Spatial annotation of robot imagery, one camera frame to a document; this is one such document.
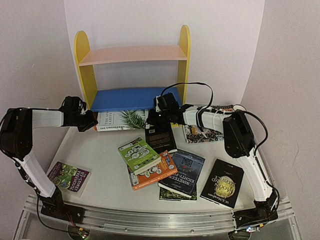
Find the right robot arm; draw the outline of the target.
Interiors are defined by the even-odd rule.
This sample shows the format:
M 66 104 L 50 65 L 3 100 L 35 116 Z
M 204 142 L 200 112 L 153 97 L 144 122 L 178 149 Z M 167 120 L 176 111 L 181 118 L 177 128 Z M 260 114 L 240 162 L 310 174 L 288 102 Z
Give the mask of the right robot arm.
M 149 111 L 147 123 L 164 126 L 168 123 L 196 125 L 223 134 L 225 152 L 240 164 L 254 195 L 254 208 L 239 210 L 234 217 L 239 227 L 264 224 L 278 218 L 279 191 L 269 182 L 258 149 L 260 143 L 247 120 L 247 115 L 259 117 L 244 110 L 240 105 L 231 111 L 221 107 L 179 105 L 172 93 L 161 94 L 153 100 L 154 108 Z

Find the white Singularity palm book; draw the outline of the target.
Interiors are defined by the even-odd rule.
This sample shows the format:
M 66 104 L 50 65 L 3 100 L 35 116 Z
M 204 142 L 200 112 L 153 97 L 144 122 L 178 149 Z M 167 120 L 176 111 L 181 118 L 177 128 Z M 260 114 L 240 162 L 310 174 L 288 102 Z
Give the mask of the white Singularity palm book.
M 99 112 L 98 132 L 146 128 L 149 111 L 145 109 Z

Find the large orange Good Morning book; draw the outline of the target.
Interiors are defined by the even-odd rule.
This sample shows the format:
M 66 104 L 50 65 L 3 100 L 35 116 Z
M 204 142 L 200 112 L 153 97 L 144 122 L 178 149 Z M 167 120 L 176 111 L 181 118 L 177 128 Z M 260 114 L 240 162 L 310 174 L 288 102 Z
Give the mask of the large orange Good Morning book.
M 93 127 L 95 131 L 98 131 L 98 124 L 99 124 L 99 112 L 94 112 L 93 113 L 95 120 L 96 120 L 96 125 Z

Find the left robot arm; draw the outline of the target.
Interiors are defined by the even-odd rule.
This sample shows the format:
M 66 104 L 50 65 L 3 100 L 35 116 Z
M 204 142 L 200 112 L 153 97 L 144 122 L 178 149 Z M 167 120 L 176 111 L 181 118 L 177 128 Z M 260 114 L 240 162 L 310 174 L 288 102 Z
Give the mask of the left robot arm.
M 85 132 L 95 125 L 94 113 L 78 96 L 67 96 L 60 108 L 18 107 L 7 110 L 0 121 L 0 150 L 10 158 L 24 181 L 32 187 L 56 218 L 64 218 L 68 205 L 62 192 L 45 174 L 33 151 L 33 130 L 76 127 Z

